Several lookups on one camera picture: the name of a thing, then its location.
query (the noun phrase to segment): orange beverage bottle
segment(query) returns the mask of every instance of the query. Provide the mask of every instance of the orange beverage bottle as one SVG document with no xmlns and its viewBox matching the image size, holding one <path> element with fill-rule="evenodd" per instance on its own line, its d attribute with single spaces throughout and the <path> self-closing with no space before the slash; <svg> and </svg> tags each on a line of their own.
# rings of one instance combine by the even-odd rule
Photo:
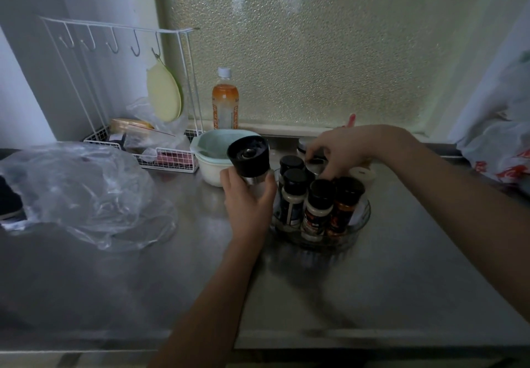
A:
<svg viewBox="0 0 530 368">
<path fill-rule="evenodd" d="M 239 106 L 239 92 L 230 81 L 230 68 L 217 68 L 219 80 L 211 92 L 211 103 L 214 107 L 214 128 L 237 129 L 237 108 Z"/>
</svg>

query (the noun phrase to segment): white bowl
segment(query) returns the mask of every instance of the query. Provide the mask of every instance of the white bowl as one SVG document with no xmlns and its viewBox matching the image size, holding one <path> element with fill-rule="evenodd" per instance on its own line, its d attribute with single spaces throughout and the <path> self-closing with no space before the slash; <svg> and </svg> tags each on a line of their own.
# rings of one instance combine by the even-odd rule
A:
<svg viewBox="0 0 530 368">
<path fill-rule="evenodd" d="M 199 171 L 202 174 L 202 179 L 210 185 L 222 187 L 221 170 L 228 169 L 228 167 L 232 166 L 230 160 L 227 159 L 227 163 L 225 164 L 218 164 L 206 161 L 198 153 L 196 153 L 195 156 L 199 162 Z"/>
</svg>

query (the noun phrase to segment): person's left hand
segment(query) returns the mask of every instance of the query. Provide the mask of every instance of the person's left hand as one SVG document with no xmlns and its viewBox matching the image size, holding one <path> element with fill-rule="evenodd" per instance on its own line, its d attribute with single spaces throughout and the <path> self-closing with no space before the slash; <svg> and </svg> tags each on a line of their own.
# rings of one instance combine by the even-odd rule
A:
<svg viewBox="0 0 530 368">
<path fill-rule="evenodd" d="M 272 219 L 272 204 L 277 190 L 274 175 L 267 175 L 265 192 L 259 199 L 252 195 L 233 166 L 221 171 L 221 183 L 232 226 L 232 241 L 256 244 L 261 249 Z"/>
</svg>

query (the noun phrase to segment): white bottle cap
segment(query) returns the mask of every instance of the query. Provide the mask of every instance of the white bottle cap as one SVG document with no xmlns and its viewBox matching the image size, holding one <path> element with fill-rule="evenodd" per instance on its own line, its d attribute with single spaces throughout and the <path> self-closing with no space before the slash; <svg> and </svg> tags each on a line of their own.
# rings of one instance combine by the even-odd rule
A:
<svg viewBox="0 0 530 368">
<path fill-rule="evenodd" d="M 219 75 L 220 78 L 230 79 L 232 77 L 232 70 L 226 67 L 217 67 L 217 75 Z"/>
</svg>

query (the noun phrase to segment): red print on plastic bag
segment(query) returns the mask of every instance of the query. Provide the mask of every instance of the red print on plastic bag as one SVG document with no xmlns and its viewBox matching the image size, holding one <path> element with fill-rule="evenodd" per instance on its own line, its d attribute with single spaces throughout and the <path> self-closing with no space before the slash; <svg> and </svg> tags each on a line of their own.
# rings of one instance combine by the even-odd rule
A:
<svg viewBox="0 0 530 368">
<path fill-rule="evenodd" d="M 478 171 L 479 173 L 484 173 L 486 172 L 486 166 L 487 166 L 487 163 L 483 160 L 481 161 L 478 161 L 477 163 L 475 163 L 475 170 Z"/>
<path fill-rule="evenodd" d="M 519 178 L 528 168 L 522 164 L 510 167 L 503 172 L 495 174 L 499 178 Z"/>
<path fill-rule="evenodd" d="M 518 157 L 518 158 L 530 159 L 530 149 L 527 149 L 527 150 L 525 150 L 524 152 L 521 152 L 521 153 L 518 154 L 516 157 Z"/>
</svg>

